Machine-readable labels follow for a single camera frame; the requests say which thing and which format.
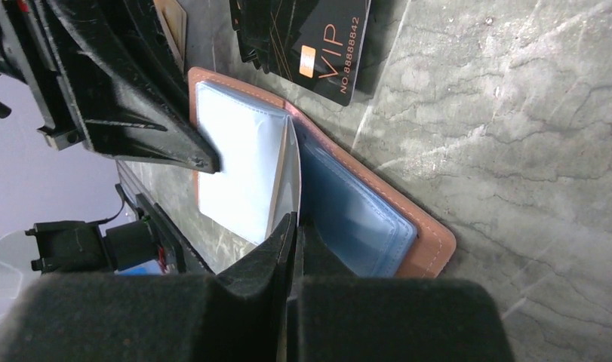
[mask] black cable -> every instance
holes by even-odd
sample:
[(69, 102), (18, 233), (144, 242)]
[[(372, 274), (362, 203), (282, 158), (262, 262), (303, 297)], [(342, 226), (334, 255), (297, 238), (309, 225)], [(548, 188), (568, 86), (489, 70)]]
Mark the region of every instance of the black cable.
[(104, 225), (104, 224), (107, 224), (108, 222), (113, 221), (119, 215), (121, 215), (121, 212), (124, 210), (124, 207), (125, 207), (125, 197), (124, 197), (123, 191), (121, 190), (121, 184), (120, 183), (115, 185), (115, 190), (117, 190), (117, 193), (119, 194), (119, 197), (121, 198), (121, 207), (119, 208), (119, 212), (117, 212), (117, 214), (114, 215), (113, 217), (109, 217), (107, 219), (101, 219), (101, 220), (93, 221), (92, 222), (93, 224)]

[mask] cracked gray surface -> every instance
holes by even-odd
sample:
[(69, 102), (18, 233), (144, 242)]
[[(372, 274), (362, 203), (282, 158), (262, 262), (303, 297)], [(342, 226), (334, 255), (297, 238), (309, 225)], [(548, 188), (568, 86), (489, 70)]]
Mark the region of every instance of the cracked gray surface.
[[(612, 360), (612, 1), (383, 0), (343, 108), (241, 64), (227, 2), (181, 1), (188, 63), (288, 98), (458, 239), (518, 360)], [(221, 270), (251, 250), (203, 219), (190, 173), (135, 165)]]

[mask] marble tabletop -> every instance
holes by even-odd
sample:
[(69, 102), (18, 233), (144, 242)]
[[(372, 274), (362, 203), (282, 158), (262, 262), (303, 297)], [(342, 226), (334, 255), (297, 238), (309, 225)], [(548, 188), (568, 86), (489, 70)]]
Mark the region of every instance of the marble tabletop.
[[(180, 0), (187, 66), (273, 91), (457, 236), (517, 360), (612, 360), (612, 0), (375, 0), (348, 107), (241, 63), (228, 2)], [(218, 272), (252, 246), (191, 173), (130, 164)]]

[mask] brown leather wallet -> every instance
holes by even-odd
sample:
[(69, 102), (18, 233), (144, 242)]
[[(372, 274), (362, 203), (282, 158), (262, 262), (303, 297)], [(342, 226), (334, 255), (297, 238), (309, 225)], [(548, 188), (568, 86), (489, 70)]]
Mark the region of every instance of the brown leather wallet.
[[(197, 125), (196, 113), (196, 84), (202, 81), (212, 81), (226, 85), (243, 93), (263, 100), (290, 113), (295, 122), (307, 128), (312, 135), (333, 155), (341, 164), (355, 174), (366, 185), (388, 201), (401, 215), (404, 215), (417, 227), (417, 239), (406, 253), (406, 256), (397, 270), (396, 276), (403, 278), (434, 278), (445, 267), (448, 260), (457, 248), (457, 240), (450, 230), (439, 221), (423, 211), (415, 203), (407, 199), (390, 184), (378, 177), (365, 167), (356, 158), (343, 150), (333, 140), (325, 135), (308, 116), (297, 107), (276, 95), (244, 83), (226, 75), (211, 72), (203, 68), (191, 68), (188, 73), (190, 92), (190, 120)], [(198, 172), (194, 172), (193, 182), (197, 185)]]

